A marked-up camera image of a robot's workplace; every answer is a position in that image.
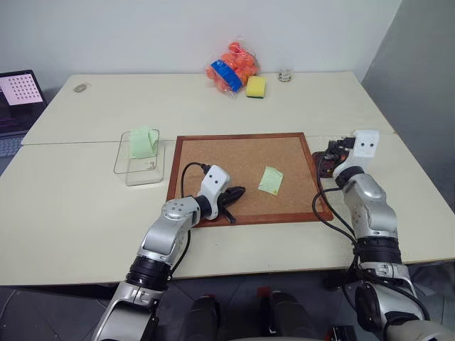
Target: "small object on table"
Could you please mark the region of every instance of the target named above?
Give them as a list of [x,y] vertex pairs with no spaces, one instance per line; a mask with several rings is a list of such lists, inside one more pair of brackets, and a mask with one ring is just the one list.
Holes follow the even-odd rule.
[[292,79],[292,71],[290,69],[279,69],[278,80],[280,82],[288,82]]
[[132,130],[129,137],[130,158],[151,158],[158,149],[158,131],[147,126]]
[[261,183],[258,190],[278,195],[279,186],[283,181],[283,173],[276,168],[265,166],[264,175],[262,176]]
[[77,87],[74,88],[74,92],[82,92],[87,89],[87,85],[85,83],[79,84]]
[[238,41],[229,44],[228,51],[207,66],[205,73],[214,85],[226,94],[235,94],[247,84],[248,77],[259,72],[255,54]]
[[251,76],[247,83],[247,96],[253,98],[264,98],[265,94],[265,78],[259,76]]

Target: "wooden frame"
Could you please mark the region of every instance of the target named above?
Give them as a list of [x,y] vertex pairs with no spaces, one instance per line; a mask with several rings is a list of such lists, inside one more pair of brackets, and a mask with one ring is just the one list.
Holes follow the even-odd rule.
[[[166,200],[171,200],[176,197],[176,191],[178,188],[177,180],[179,176],[181,152],[184,141],[194,140],[221,140],[221,139],[273,139],[273,138],[289,138],[297,137],[300,140],[302,150],[306,163],[309,166],[311,177],[313,178],[314,184],[317,189],[316,183],[316,168],[314,165],[311,152],[305,139],[304,133],[283,133],[283,134],[243,134],[243,135],[205,135],[205,136],[177,136],[176,150],[173,157],[173,164],[171,170],[171,177],[169,180],[169,187],[167,192]],[[318,211],[320,216],[325,220],[332,220],[333,215],[323,200],[320,200],[322,211]],[[302,213],[284,213],[284,214],[270,214],[270,215],[242,215],[237,218],[238,225],[244,224],[272,224],[272,223],[284,223],[284,222],[311,222],[318,221],[318,218],[313,212],[302,212]],[[219,217],[213,221],[203,221],[197,225],[197,227],[207,226],[225,226],[229,225],[228,221],[224,217]]]

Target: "dark gray wall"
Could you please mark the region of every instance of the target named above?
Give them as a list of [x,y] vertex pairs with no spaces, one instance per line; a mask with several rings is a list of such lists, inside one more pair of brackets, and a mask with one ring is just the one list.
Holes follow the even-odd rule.
[[455,210],[455,1],[404,0],[363,86]]

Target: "cork board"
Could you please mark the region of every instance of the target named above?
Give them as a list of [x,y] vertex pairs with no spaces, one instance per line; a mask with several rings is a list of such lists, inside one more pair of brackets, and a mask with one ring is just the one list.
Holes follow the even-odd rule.
[[[192,162],[218,165],[231,177],[229,187],[244,186],[245,194],[228,206],[236,224],[277,222],[310,222],[317,218],[311,209],[316,191],[316,172],[303,133],[178,136],[174,153],[167,200],[181,197],[181,174]],[[275,167],[284,174],[278,195],[258,190],[265,166]],[[198,166],[185,174],[185,195],[196,196],[203,179]],[[322,200],[316,205],[326,220],[333,216]],[[198,227],[229,225],[219,216],[202,221]]]

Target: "red component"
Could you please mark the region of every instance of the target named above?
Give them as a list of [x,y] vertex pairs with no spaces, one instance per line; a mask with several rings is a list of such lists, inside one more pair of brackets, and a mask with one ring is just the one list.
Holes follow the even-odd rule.
[[257,297],[269,297],[272,294],[269,286],[263,286],[257,289]]

